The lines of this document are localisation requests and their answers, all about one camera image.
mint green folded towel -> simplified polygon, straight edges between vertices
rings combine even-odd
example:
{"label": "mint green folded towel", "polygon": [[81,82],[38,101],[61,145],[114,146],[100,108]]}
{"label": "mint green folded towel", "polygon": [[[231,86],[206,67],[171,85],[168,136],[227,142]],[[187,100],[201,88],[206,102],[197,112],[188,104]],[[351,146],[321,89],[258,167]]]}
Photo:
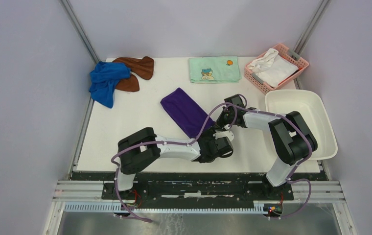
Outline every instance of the mint green folded towel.
{"label": "mint green folded towel", "polygon": [[236,83],[241,79],[236,56],[190,58],[189,73],[193,83]]}

basket handle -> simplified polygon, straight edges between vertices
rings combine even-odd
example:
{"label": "basket handle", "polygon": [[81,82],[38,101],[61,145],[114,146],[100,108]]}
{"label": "basket handle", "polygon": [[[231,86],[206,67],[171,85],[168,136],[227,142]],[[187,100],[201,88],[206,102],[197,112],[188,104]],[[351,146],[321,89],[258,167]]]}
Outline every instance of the basket handle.
{"label": "basket handle", "polygon": [[261,78],[259,78],[257,75],[255,75],[254,72],[251,73],[251,76],[252,76],[252,77],[253,77],[257,82],[261,83],[261,85],[264,84],[264,81],[263,81]]}
{"label": "basket handle", "polygon": [[300,59],[300,56],[295,53],[292,49],[287,50],[287,54],[291,56],[295,61],[298,61]]}

purple towel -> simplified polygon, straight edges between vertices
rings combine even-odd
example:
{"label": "purple towel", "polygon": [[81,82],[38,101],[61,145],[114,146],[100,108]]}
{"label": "purple towel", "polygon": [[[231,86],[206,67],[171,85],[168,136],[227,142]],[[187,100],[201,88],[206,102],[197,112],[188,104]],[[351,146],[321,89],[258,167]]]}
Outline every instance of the purple towel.
{"label": "purple towel", "polygon": [[[203,122],[205,122],[207,113],[187,95],[182,89],[177,88],[174,92],[164,97],[160,104],[177,125],[186,133],[189,138],[195,138]],[[205,129],[209,129],[215,122],[209,118]]]}

pink basket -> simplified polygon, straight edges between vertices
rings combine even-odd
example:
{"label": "pink basket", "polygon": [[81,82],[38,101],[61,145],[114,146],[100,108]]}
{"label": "pink basket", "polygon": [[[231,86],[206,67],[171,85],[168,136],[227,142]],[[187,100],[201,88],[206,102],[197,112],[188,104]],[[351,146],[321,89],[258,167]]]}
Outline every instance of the pink basket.
{"label": "pink basket", "polygon": [[260,89],[264,94],[267,94],[270,91],[278,90],[278,89],[282,88],[287,83],[293,81],[296,77],[298,77],[304,71],[304,69],[307,68],[307,66],[309,66],[309,63],[306,60],[304,60],[298,54],[296,54],[295,52],[290,50],[288,47],[284,46],[284,44],[279,43],[279,44],[275,45],[273,48],[278,51],[279,55],[282,58],[286,59],[287,61],[289,61],[293,65],[297,66],[299,68],[299,70],[295,74],[289,76],[287,79],[282,81],[277,87],[272,88],[272,87],[270,87],[270,85],[268,85],[266,82],[263,82],[258,76],[253,74],[253,72],[248,69],[248,65],[252,61],[247,63],[245,65],[245,69],[244,69],[245,70],[244,71],[244,76],[250,82],[252,82],[252,84],[254,84],[256,87],[258,87],[258,89]]}

white cloth in basket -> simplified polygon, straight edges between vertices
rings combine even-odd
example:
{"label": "white cloth in basket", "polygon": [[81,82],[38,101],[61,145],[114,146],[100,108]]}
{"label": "white cloth in basket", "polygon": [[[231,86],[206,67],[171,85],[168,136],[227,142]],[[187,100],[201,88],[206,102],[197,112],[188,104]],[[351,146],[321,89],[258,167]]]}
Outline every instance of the white cloth in basket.
{"label": "white cloth in basket", "polygon": [[263,57],[254,59],[248,69],[275,88],[299,68],[279,56],[276,49],[270,48]]}

